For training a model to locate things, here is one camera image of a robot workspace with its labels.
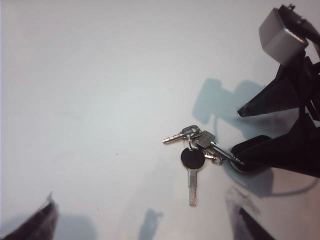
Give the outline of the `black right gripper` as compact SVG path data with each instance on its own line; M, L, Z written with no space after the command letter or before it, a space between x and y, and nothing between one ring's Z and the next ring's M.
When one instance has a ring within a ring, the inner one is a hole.
M302 90L295 84L302 73ZM260 135L262 142L242 151L242 162L320 177L320 128L311 116L320 115L320 62L312 63L306 52L281 64L275 78L238 111L252 117L299 107L299 117L290 131L276 138Z

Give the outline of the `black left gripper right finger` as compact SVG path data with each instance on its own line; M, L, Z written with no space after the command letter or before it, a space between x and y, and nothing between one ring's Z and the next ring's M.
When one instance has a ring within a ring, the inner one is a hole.
M234 240L273 240L274 237L255 219L260 210L249 195L235 187L225 193L225 203Z

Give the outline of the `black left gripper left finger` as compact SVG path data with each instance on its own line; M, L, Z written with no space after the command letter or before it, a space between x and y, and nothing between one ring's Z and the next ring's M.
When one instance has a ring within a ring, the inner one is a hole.
M43 204L20 226L1 240L53 240L58 222L58 204L50 192Z

